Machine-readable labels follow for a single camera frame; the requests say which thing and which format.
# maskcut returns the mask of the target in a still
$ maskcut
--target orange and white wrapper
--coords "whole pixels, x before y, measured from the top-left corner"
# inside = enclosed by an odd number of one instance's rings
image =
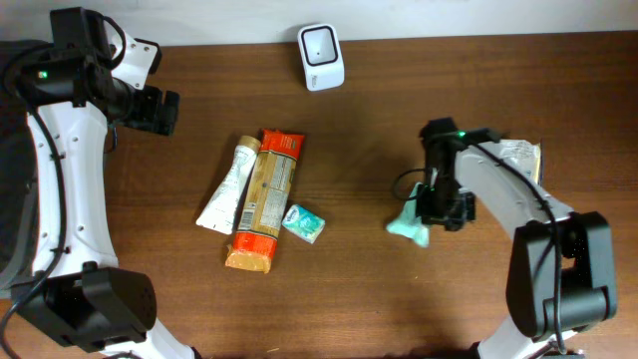
[[[237,235],[226,266],[270,271],[303,135],[263,131]]]

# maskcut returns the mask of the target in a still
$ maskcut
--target white toothpaste tube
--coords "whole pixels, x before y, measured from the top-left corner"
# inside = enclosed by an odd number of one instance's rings
[[[255,165],[260,146],[261,141],[250,136],[239,139],[230,171],[195,222],[197,225],[224,234],[232,233],[239,198]]]

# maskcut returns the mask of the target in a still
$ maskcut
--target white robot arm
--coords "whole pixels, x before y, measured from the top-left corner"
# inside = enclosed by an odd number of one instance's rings
[[[110,41],[105,22],[115,29]],[[54,43],[17,59],[4,79],[31,113],[39,225],[34,281],[13,286],[2,329],[17,312],[63,346],[119,357],[199,358],[157,319],[151,281],[118,269],[107,226],[109,125],[169,135],[176,121],[178,95],[168,92],[162,103],[162,92],[145,85],[160,47],[82,8],[52,11],[51,23]],[[2,334],[3,348],[17,357]]]
[[[417,216],[459,230],[476,218],[477,196],[513,241],[509,315],[468,357],[564,354],[563,339],[615,315],[611,231],[599,213],[576,213],[527,179],[499,139],[489,129],[459,131],[452,119],[430,121],[421,131],[428,185],[417,194]],[[575,258],[572,268],[560,267],[563,256]]]

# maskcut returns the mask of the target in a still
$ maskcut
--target brown wooden surface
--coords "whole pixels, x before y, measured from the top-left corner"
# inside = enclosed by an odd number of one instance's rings
[[[464,129],[542,140],[545,188],[607,217],[618,315],[568,344],[591,358],[635,357],[638,33],[342,50],[345,84],[309,93],[296,44],[164,49],[150,83],[181,94],[175,134],[120,129],[106,196],[120,265],[153,280],[170,331],[205,358],[383,357],[489,336],[506,314],[510,242],[484,207],[461,232],[435,229],[427,249],[384,230],[402,207],[390,183],[423,164],[419,129],[454,116]],[[283,230],[267,275],[225,268],[231,237],[194,224],[238,137],[263,127],[307,135],[290,200],[327,220],[314,245]],[[20,318],[8,337],[26,358],[99,357],[59,348]]]

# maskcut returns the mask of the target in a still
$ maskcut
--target mint green package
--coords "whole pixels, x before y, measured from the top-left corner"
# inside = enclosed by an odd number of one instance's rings
[[[293,204],[281,224],[301,239],[312,244],[326,225],[326,221],[298,204]]]

